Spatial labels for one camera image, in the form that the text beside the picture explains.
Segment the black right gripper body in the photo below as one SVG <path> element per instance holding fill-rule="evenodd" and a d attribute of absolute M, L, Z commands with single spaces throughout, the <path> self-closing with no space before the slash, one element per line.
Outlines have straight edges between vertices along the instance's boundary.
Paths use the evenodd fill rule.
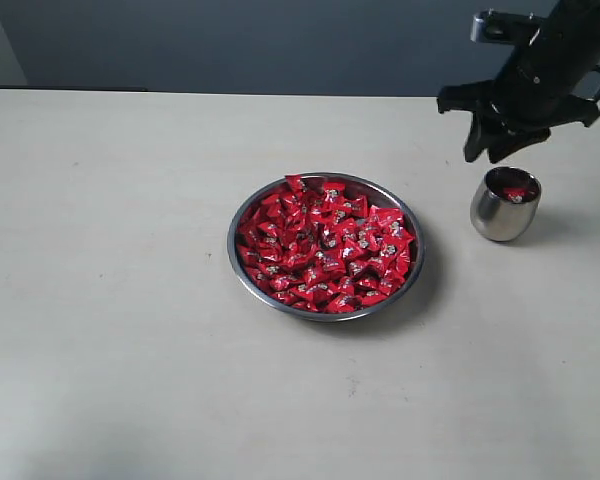
<path fill-rule="evenodd" d="M 600 61 L 600 1 L 559 1 L 528 45 L 518 45 L 492 80 L 443 87 L 438 111 L 467 111 L 533 131 L 600 117 L 573 94 Z"/>

